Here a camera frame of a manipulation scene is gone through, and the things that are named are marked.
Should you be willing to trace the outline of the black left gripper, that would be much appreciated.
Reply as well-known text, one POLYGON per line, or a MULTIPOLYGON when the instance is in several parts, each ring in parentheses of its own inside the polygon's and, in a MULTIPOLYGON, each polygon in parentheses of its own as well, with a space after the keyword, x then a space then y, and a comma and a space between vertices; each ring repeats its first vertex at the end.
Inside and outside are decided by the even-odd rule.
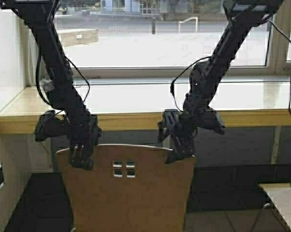
POLYGON ((69 123, 69 158, 68 162, 73 167, 91 171, 94 166, 94 160, 91 157, 94 147, 98 144, 102 134, 102 129, 98 125, 99 118, 91 114, 89 121, 82 124, 69 123))

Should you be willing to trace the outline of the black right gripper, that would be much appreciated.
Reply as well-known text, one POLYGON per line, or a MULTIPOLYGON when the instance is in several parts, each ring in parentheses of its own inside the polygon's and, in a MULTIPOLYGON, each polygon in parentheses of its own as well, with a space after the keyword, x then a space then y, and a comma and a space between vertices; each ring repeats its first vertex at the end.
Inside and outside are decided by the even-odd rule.
POLYGON ((163 111, 162 119, 157 123, 158 143, 162 143, 169 136, 174 146, 169 148, 165 164, 184 160, 195 154, 193 134, 197 127, 192 122, 192 118, 185 112, 176 109, 163 111))

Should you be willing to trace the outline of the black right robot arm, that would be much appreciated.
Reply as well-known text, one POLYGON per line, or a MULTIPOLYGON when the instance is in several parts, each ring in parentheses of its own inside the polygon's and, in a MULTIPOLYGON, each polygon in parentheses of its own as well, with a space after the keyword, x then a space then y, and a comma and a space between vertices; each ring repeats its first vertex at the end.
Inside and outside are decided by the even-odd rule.
POLYGON ((219 83, 252 28, 277 13, 281 0, 225 0, 222 7, 228 24, 211 56, 197 60, 189 74, 189 92, 183 109, 166 109, 158 123, 158 141, 170 137, 173 148, 166 164, 195 154, 194 137, 199 128, 224 134, 224 124, 210 107, 219 83))

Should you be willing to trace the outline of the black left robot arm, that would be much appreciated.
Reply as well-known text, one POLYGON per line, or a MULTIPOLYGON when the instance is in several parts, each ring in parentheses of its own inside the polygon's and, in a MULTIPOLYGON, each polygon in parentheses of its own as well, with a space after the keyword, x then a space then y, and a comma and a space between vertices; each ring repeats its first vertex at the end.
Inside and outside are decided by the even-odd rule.
POLYGON ((14 12, 31 30, 49 76, 37 91, 46 94, 52 109, 39 117, 35 140, 66 136, 70 142, 69 164, 89 171, 102 130, 98 117, 90 113, 73 85, 73 72, 54 25, 59 6, 58 0, 0 0, 2 10, 14 12))

